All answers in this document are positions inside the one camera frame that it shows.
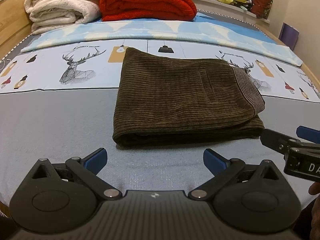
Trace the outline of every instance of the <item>human hand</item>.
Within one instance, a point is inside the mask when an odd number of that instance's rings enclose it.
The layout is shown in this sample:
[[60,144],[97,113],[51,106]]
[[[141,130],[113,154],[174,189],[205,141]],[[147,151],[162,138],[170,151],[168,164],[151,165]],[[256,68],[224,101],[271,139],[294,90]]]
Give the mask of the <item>human hand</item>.
[[[320,193],[320,183],[315,182],[309,188],[310,195],[317,195]],[[312,208],[312,222],[310,240],[320,240],[320,196],[317,197]]]

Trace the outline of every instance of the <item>wooden headboard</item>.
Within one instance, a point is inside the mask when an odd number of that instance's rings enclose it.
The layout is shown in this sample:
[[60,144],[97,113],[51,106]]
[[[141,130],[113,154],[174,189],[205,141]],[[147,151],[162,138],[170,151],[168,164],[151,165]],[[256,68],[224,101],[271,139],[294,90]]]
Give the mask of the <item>wooden headboard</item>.
[[0,1],[0,60],[20,41],[31,33],[24,0]]

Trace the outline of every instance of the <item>red pillow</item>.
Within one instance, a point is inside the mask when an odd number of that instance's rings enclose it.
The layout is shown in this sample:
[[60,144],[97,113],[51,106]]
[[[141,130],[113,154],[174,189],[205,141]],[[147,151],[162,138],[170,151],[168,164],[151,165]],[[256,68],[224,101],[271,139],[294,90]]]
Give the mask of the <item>red pillow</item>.
[[252,0],[253,6],[251,12],[254,13],[258,19],[268,16],[273,0]]

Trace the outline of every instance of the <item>wooden bed frame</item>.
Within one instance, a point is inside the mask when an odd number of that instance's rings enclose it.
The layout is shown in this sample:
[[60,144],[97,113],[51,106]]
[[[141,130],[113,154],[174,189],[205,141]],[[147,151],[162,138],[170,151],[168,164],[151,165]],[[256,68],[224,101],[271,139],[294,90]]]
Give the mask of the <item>wooden bed frame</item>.
[[[24,10],[24,0],[0,1],[0,59],[2,59],[14,46],[31,34],[31,24],[28,14]],[[268,37],[280,45],[284,45],[276,36],[260,25],[256,25]],[[310,78],[320,91],[320,81],[311,70],[302,64],[301,69]],[[0,210],[10,216],[9,208],[0,202]]]

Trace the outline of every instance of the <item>purple book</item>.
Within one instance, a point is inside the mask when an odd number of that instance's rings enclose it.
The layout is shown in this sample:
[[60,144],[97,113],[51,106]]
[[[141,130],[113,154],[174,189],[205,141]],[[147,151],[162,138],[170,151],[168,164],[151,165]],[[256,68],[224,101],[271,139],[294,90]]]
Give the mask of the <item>purple book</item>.
[[287,45],[292,51],[296,46],[299,38],[299,32],[292,26],[283,23],[282,30],[279,35],[279,40],[281,40],[285,45]]

